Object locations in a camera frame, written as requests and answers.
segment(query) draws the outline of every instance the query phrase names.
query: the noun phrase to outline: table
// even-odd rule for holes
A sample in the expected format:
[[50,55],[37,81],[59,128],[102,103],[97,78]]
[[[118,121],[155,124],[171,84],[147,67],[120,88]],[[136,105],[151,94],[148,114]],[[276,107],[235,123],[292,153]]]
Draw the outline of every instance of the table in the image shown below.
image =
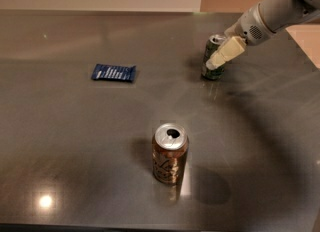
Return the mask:
[[[200,76],[240,14],[0,16],[0,223],[319,231],[320,76],[287,32]],[[95,64],[137,66],[134,83]],[[182,187],[152,175],[151,138],[190,139]],[[51,206],[39,206],[43,196]]]

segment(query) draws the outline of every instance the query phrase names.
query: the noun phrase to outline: can opening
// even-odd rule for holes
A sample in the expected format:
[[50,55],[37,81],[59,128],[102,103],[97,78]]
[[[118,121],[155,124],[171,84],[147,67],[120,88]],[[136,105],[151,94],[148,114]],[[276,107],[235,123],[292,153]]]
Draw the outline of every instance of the can opening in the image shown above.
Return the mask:
[[175,129],[169,129],[169,130],[167,130],[167,134],[168,134],[169,136],[171,136],[172,138],[174,138],[174,139],[176,139],[176,138],[178,138],[178,137],[180,136],[180,133],[179,133],[177,130],[175,130]]

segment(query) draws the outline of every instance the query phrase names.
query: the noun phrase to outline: soda can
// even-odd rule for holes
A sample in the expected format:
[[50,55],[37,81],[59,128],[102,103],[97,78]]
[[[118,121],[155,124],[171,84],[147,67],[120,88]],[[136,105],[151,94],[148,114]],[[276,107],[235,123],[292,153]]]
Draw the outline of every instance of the soda can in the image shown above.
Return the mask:
[[224,66],[220,66],[217,69],[210,70],[207,68],[206,63],[210,59],[211,55],[219,48],[219,46],[226,40],[224,34],[214,34],[209,37],[206,44],[206,50],[204,52],[201,75],[210,80],[217,80],[221,77]]
[[161,125],[152,138],[153,174],[162,183],[181,185],[189,139],[185,129],[174,123]]

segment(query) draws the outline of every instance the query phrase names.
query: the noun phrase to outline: silver can lid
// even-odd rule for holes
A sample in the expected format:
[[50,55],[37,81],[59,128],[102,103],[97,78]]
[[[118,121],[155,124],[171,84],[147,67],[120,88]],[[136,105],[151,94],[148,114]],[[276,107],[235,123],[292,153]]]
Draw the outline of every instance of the silver can lid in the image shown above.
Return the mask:
[[185,129],[174,123],[161,125],[155,133],[155,140],[158,145],[168,150],[181,148],[186,143],[187,138]]
[[224,34],[214,34],[209,37],[210,41],[214,44],[221,45],[227,37]]

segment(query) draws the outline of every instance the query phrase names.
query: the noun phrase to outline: dark green can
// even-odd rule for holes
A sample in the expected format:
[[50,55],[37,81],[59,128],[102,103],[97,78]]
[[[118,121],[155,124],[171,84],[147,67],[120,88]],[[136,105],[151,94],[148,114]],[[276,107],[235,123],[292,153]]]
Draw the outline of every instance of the dark green can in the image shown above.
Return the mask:
[[217,69],[210,70],[207,68],[206,63],[210,59],[211,55],[219,48],[219,46],[226,40],[224,34],[214,34],[209,37],[206,44],[206,50],[204,52],[201,75],[210,80],[217,80],[221,77],[224,66],[218,67]]

